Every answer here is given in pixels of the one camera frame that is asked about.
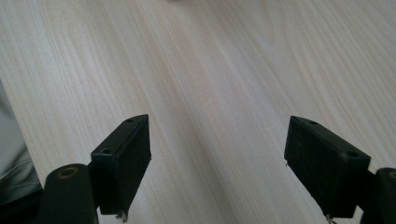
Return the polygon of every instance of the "screw hole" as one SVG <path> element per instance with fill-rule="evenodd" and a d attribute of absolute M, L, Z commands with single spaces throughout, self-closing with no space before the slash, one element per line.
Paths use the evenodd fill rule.
<path fill-rule="evenodd" d="M 73 175 L 75 175 L 78 172 L 78 168 L 77 167 L 66 167 L 64 169 L 62 169 L 59 173 L 58 173 L 58 178 L 60 179 L 67 179 L 72 177 Z"/>
<path fill-rule="evenodd" d="M 396 171 L 390 172 L 389 175 L 390 175 L 391 177 L 393 177 L 393 178 L 396 179 Z"/>
<path fill-rule="evenodd" d="M 102 153 L 109 154 L 111 152 L 110 148 L 104 148 L 101 150 Z"/>

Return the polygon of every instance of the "wood grain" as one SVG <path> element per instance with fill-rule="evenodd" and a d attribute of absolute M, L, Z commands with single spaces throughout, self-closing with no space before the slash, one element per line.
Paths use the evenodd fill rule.
<path fill-rule="evenodd" d="M 0 76 L 42 183 L 150 115 L 153 161 L 129 223 L 326 223 L 285 167 L 289 118 L 338 133 L 371 171 L 396 167 L 395 11 L 393 0 L 5 0 Z"/>

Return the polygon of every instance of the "wooden table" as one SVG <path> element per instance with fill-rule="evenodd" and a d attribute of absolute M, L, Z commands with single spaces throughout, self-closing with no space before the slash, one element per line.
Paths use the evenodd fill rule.
<path fill-rule="evenodd" d="M 326 223 L 285 167 L 289 118 L 339 134 L 373 172 L 396 167 L 395 12 L 394 0 L 4 0 L 0 76 L 42 183 L 150 115 L 129 223 Z"/>

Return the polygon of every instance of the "gray fabric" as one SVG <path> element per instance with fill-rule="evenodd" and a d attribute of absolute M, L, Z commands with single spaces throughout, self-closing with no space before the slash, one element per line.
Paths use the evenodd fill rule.
<path fill-rule="evenodd" d="M 0 205 L 41 189 L 0 80 Z"/>

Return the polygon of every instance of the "gray sleeve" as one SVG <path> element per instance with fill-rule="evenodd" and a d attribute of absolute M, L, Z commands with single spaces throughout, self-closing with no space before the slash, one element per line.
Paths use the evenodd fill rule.
<path fill-rule="evenodd" d="M 0 205 L 41 189 L 0 80 Z"/>

